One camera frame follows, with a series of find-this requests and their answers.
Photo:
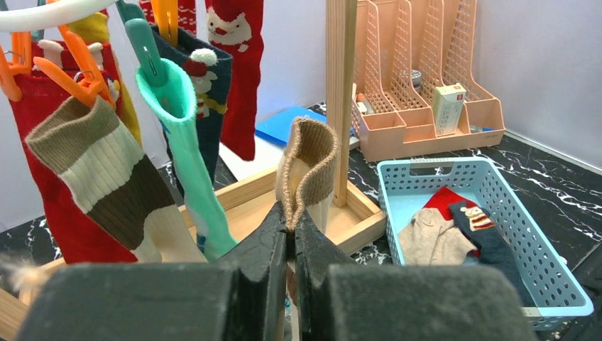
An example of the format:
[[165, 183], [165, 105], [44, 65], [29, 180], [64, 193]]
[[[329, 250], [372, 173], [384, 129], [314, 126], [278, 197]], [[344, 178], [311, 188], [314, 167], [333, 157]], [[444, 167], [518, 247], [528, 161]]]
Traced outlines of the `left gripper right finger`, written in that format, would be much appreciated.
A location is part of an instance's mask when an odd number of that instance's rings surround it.
[[295, 227], [297, 311], [302, 340], [334, 340], [334, 309], [329, 292], [329, 267], [355, 264], [321, 232], [308, 211]]

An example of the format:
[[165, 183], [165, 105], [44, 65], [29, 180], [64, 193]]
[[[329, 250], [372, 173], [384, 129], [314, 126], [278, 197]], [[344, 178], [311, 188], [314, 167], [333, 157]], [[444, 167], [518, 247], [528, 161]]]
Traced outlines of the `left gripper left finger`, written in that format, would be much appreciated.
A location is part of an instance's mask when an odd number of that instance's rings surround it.
[[285, 213], [277, 201], [245, 239], [220, 258], [235, 266], [226, 340], [282, 340], [285, 317]]

